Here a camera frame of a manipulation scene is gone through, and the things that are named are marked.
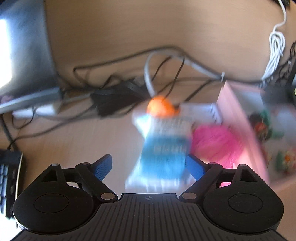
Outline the pink toy basket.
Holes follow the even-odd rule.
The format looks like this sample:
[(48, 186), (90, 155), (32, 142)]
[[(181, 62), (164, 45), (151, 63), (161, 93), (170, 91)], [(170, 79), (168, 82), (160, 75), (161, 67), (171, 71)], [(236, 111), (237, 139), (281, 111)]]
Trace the pink toy basket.
[(205, 163), (215, 162), (231, 169), (243, 150), (240, 137), (225, 125), (200, 125), (193, 131), (190, 153)]

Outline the blue white mask packet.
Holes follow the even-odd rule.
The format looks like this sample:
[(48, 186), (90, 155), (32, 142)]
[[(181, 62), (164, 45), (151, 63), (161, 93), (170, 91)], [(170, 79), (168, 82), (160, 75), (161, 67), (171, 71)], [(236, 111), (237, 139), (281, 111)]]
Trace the blue white mask packet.
[(156, 118), (137, 116), (133, 123), (144, 137), (142, 152), (125, 181), (127, 192), (176, 192), (189, 181), (186, 156), (192, 144), (195, 121), (188, 116)]

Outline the wind-up cola bottle toy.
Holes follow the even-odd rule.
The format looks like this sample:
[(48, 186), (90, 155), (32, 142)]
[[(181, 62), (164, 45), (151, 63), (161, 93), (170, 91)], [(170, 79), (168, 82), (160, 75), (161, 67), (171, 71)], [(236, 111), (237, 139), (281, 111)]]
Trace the wind-up cola bottle toy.
[(259, 132), (264, 128), (264, 124), (261, 122), (260, 113), (252, 113), (248, 119), (257, 139), (259, 140)]

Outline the pink cartoon figure toy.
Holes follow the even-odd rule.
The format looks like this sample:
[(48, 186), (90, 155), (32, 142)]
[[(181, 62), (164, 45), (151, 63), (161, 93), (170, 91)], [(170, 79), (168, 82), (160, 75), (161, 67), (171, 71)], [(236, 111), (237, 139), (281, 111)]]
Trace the pink cartoon figure toy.
[(278, 151), (275, 168), (277, 172), (286, 175), (295, 173), (295, 149), (290, 148), (286, 151)]

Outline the teal toy hand crank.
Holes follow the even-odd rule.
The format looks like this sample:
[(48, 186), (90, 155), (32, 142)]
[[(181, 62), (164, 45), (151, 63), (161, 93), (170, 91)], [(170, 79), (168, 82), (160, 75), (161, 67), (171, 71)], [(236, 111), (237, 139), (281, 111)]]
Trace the teal toy hand crank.
[(267, 110), (260, 112), (261, 122), (264, 128), (259, 132), (259, 140), (265, 142), (267, 140), (280, 140), (284, 136), (284, 132), (273, 129), (271, 115)]

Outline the black power adapter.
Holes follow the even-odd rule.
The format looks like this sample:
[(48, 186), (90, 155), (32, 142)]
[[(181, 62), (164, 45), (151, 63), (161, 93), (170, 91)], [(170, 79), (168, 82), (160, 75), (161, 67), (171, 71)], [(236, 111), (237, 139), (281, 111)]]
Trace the black power adapter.
[(98, 116), (106, 117), (132, 104), (142, 102), (150, 97), (145, 84), (139, 85), (134, 80), (96, 90), (90, 94)]

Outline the pink cardboard box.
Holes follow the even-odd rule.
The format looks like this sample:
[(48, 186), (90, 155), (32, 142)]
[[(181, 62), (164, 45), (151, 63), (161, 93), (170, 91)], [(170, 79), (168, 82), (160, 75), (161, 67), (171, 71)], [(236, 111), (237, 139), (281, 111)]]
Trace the pink cardboard box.
[[(223, 123), (239, 135), (244, 154), (238, 164), (250, 166), (276, 192), (295, 187), (295, 173), (276, 171), (278, 151), (295, 149), (295, 107), (287, 102), (285, 89), (263, 90), (247, 84), (227, 81), (221, 88), (217, 106)], [(280, 140), (260, 142), (249, 122), (252, 113), (267, 110), (273, 129), (284, 132)]]

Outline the white power strip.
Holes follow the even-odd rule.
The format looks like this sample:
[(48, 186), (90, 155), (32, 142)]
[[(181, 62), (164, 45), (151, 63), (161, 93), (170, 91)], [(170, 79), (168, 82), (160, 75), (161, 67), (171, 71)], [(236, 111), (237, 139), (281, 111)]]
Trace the white power strip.
[(14, 118), (24, 119), (32, 116), (55, 116), (59, 113), (62, 102), (54, 102), (41, 106), (33, 106), (26, 109), (16, 110), (12, 112)]

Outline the orange toy helmet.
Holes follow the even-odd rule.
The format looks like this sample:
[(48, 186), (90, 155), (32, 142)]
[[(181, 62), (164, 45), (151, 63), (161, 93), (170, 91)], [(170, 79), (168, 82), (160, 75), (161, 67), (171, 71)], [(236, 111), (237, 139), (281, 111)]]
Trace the orange toy helmet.
[(180, 110), (167, 98), (156, 96), (149, 101), (146, 112), (155, 118), (171, 118), (177, 116)]

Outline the black mechanical keyboard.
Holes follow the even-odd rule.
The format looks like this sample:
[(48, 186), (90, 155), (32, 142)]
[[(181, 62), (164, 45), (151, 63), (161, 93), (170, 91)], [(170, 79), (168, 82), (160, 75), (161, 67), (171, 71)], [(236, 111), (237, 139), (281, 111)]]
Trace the black mechanical keyboard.
[(1, 214), (8, 219), (13, 218), (13, 204), (18, 196), (22, 157), (20, 151), (1, 150)]

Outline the computer tower case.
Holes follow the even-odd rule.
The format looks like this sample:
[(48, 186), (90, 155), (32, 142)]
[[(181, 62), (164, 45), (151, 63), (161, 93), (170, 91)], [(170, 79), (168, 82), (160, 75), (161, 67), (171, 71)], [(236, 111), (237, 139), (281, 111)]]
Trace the computer tower case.
[(292, 68), (287, 79), (287, 97), (288, 100), (295, 106), (295, 72), (296, 72), (296, 62), (295, 62), (295, 42), (292, 44), (291, 50), (292, 56)]

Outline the black curved monitor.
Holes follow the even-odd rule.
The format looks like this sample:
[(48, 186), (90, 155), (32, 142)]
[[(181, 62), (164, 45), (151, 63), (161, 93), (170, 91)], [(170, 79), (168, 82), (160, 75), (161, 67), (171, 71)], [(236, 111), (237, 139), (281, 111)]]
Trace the black curved monitor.
[(61, 97), (44, 1), (2, 1), (1, 113)]

